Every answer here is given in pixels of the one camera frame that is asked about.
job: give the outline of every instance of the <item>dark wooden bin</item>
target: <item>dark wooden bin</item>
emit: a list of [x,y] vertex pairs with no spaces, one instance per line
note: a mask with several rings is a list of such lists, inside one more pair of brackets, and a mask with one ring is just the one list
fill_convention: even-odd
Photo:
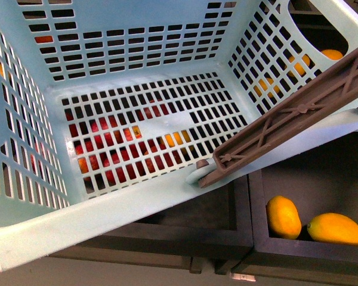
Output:
[[[199,265],[196,269],[192,265],[193,259],[203,257],[215,260],[217,274],[226,274],[252,248],[245,176],[52,256],[170,268],[189,267],[194,273],[201,271],[201,267]],[[183,265],[180,257],[190,258],[190,264],[185,262],[186,265]]]
[[[358,132],[249,175],[254,250],[235,272],[337,285],[358,285],[358,247],[311,240],[306,224],[319,214],[342,213],[358,223]],[[266,204],[275,195],[298,208],[297,240],[268,229]]]

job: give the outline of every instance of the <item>floor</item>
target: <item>floor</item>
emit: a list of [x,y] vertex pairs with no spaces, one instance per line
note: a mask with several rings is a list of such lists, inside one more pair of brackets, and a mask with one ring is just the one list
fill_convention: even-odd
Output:
[[265,277],[255,279],[256,282],[237,281],[228,275],[216,275],[211,262],[205,262],[201,274],[190,274],[187,270],[44,257],[0,273],[0,286],[327,286]]

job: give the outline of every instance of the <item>brown plastic bar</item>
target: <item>brown plastic bar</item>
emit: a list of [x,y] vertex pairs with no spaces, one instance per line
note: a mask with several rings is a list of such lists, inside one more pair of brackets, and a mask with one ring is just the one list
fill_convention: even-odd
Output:
[[204,188],[250,164],[358,98],[358,48],[215,149]]

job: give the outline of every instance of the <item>light blue basket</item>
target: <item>light blue basket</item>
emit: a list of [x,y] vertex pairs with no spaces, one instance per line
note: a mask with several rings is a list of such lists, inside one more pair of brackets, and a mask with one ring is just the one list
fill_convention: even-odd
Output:
[[[311,128],[312,143],[301,134],[206,189],[186,182],[195,162],[334,63],[288,2],[0,1],[0,271],[358,130],[353,102]],[[312,2],[357,48],[358,15]]]

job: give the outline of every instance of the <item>basket handle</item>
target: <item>basket handle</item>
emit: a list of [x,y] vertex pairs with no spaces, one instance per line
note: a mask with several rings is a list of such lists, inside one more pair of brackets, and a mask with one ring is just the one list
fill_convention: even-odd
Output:
[[254,162],[358,98],[358,49],[215,149],[206,187]]
[[348,53],[358,47],[358,14],[348,4],[343,0],[309,1],[345,37],[348,42]]

